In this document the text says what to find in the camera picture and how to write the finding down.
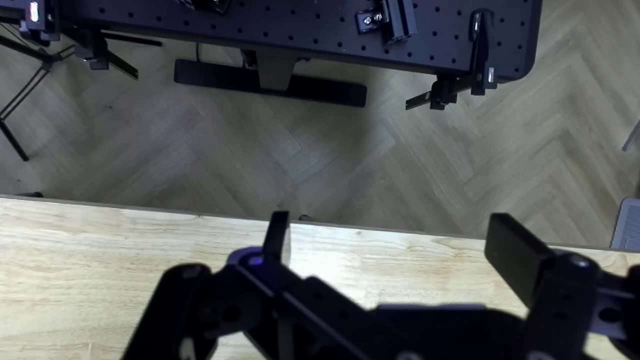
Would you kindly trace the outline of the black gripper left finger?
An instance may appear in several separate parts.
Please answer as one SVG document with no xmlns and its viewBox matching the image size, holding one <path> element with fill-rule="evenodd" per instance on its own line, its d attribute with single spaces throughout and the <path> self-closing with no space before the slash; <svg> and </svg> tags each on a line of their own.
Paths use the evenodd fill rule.
<svg viewBox="0 0 640 360">
<path fill-rule="evenodd" d="M 124 350 L 124 360 L 211 360 L 218 341 L 244 334 L 270 360 L 372 360 L 364 313 L 285 264 L 290 230 L 275 212 L 259 248 L 169 268 Z"/>
</svg>

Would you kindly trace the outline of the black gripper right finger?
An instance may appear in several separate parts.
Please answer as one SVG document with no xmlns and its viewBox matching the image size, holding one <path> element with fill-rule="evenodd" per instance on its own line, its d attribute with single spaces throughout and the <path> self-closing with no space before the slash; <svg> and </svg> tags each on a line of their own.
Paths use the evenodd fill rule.
<svg viewBox="0 0 640 360">
<path fill-rule="evenodd" d="M 511 214 L 493 214 L 484 256 L 529 309 L 517 355 L 526 360 L 588 360 L 590 334 L 640 360 L 640 267 L 625 277 L 594 259 L 555 251 Z"/>
</svg>

